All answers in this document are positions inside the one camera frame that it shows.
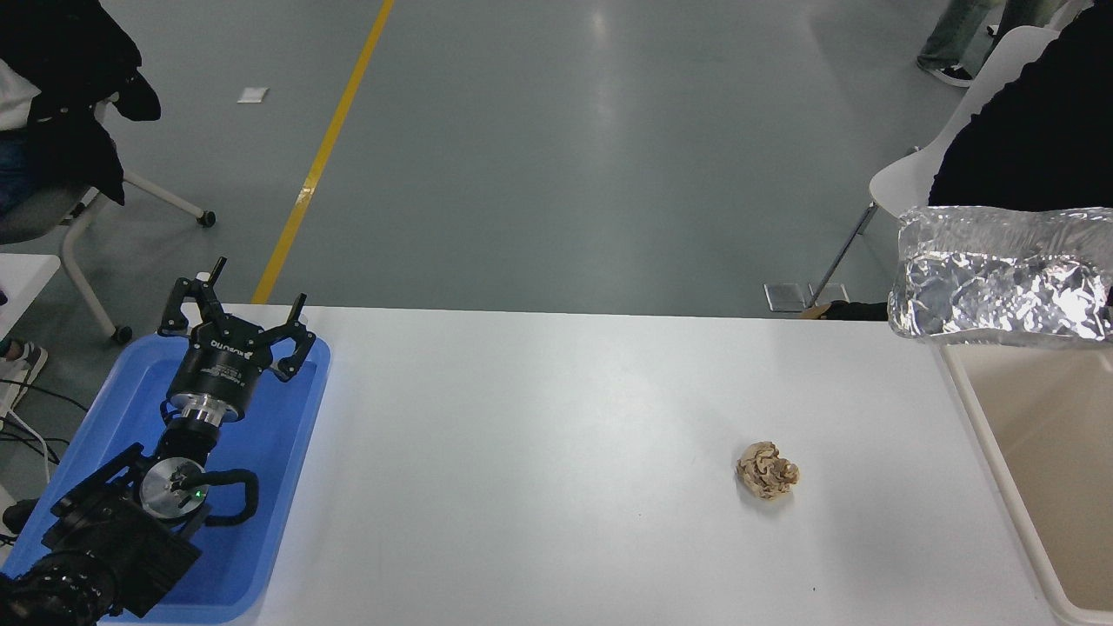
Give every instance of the chair leg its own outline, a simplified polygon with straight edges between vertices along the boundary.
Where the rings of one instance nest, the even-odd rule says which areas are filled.
[[[877,213],[877,203],[871,202],[866,211],[861,212],[861,217],[858,218],[858,223],[854,225],[854,231],[850,231],[850,236],[846,238],[843,243],[843,248],[838,251],[838,255],[835,256],[835,261],[831,262],[830,267],[827,268],[827,273],[824,274],[824,278],[819,281],[819,286],[816,287],[815,293],[808,300],[808,304],[805,309],[811,309],[816,305],[816,300],[819,299],[819,294],[824,292],[824,287],[831,280],[831,274],[838,267],[838,264],[843,262],[843,257],[846,256],[846,251],[850,250],[850,244],[854,243],[854,237],[866,232],[866,226],[869,226],[869,221],[874,218],[874,214]]]
[[[150,180],[144,178],[142,176],[139,176],[134,172],[125,169],[124,179],[135,185],[136,187],[139,187],[140,189],[147,192],[148,194],[155,196],[156,198],[166,202],[168,204],[171,204],[180,208],[181,211],[185,211],[189,215],[196,217],[198,221],[205,218],[205,212],[201,211],[200,207],[179,198],[178,196],[171,194],[170,192],[167,192],[162,187],[159,187],[158,185],[151,183]]]
[[[70,223],[69,228],[66,231],[66,236],[62,237],[62,243],[59,248],[58,256],[61,257],[62,268],[66,270],[66,274],[69,276],[73,286],[77,287],[79,294],[81,294],[81,300],[85,301],[85,305],[92,313],[93,319],[97,321],[97,325],[100,326],[101,332],[107,336],[115,338],[117,334],[116,325],[112,324],[112,320],[108,316],[108,312],[97,300],[97,294],[92,293],[92,287],[89,286],[89,281],[86,280],[85,274],[81,273],[81,268],[77,265],[77,257],[73,254],[73,243],[78,237],[85,233],[85,229],[89,227],[89,223],[92,218],[97,216],[100,208],[104,206],[106,199],[101,194],[97,194],[85,211],[78,215],[73,222]]]

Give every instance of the gray floor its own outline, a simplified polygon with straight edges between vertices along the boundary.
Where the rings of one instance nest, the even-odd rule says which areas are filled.
[[[762,283],[819,278],[870,176],[961,98],[913,65],[944,3],[400,0],[272,302],[777,316]],[[129,189],[87,235],[90,281],[146,334],[173,278],[218,255],[221,299],[252,297],[380,3],[105,6],[165,108],[110,120],[125,165],[218,214],[204,231]],[[235,104],[250,86],[265,102]],[[884,297],[895,232],[878,216],[851,248],[853,297]],[[119,352],[61,274],[14,334],[85,402]],[[81,419],[20,409],[49,436]],[[33,460],[3,444],[0,482],[36,495]]]

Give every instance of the small white paper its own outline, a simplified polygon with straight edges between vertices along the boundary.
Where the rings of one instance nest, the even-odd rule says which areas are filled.
[[[267,95],[267,89],[269,87],[245,87],[244,92],[240,94],[239,99],[236,101],[243,105],[257,105]]]

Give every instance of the crumpled brown paper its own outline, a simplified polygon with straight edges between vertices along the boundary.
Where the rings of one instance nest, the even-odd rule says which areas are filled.
[[[772,441],[758,441],[738,459],[738,478],[762,500],[775,500],[800,480],[800,468],[780,458]]]

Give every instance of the blue tray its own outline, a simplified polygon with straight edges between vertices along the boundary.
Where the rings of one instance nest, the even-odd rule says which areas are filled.
[[[23,574],[47,554],[40,541],[57,521],[50,507],[75,485],[131,443],[142,443],[144,453],[154,451],[165,428],[158,407],[186,345],[184,338],[149,335],[120,354],[4,563],[4,574]],[[275,356],[289,354],[292,346],[292,342],[276,345]],[[219,624],[235,619],[258,598],[277,557],[328,378],[328,346],[318,338],[293,380],[282,383],[265,372],[245,418],[220,427],[220,442],[206,468],[246,468],[258,475],[258,511],[239,526],[198,530],[191,542],[200,548],[200,558],[142,622]],[[238,511],[244,505],[243,491],[236,486],[213,488],[208,497],[213,512]],[[110,622],[140,620],[129,613],[101,620]]]

